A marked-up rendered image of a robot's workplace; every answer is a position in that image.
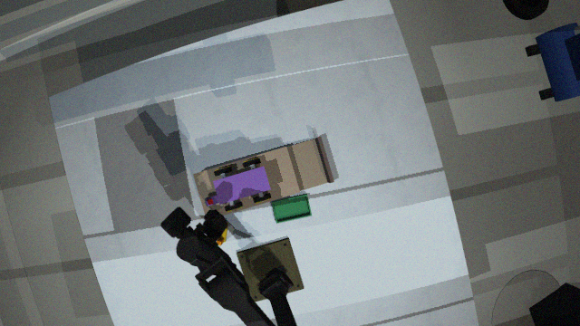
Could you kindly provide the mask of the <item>brown wooden ramp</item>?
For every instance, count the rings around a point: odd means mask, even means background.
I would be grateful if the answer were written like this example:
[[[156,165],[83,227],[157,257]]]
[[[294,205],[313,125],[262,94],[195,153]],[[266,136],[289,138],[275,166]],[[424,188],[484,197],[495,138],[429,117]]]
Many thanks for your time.
[[[229,202],[224,204],[216,203],[208,206],[206,198],[217,194],[213,181],[222,178],[221,176],[215,177],[215,170],[230,166],[232,172],[229,172],[227,176],[231,177],[235,174],[251,170],[251,167],[243,168],[242,163],[253,158],[260,158],[261,161],[261,163],[255,165],[255,168],[265,167],[266,176],[271,189],[263,192],[263,194],[270,193],[271,198],[257,204],[254,203],[253,198],[259,196],[259,194],[240,198],[236,200],[235,203],[241,202],[242,208],[231,211],[226,211],[225,209],[225,206],[229,205]],[[322,184],[334,182],[334,177],[326,156],[322,137],[317,137],[316,139],[311,139],[289,147],[275,149],[250,158],[240,159],[223,166],[198,172],[193,174],[193,178],[198,189],[198,194],[205,215],[211,209],[216,209],[221,215],[227,215],[242,209],[244,210],[253,206],[262,205],[282,197],[288,197],[311,187],[317,187]]]

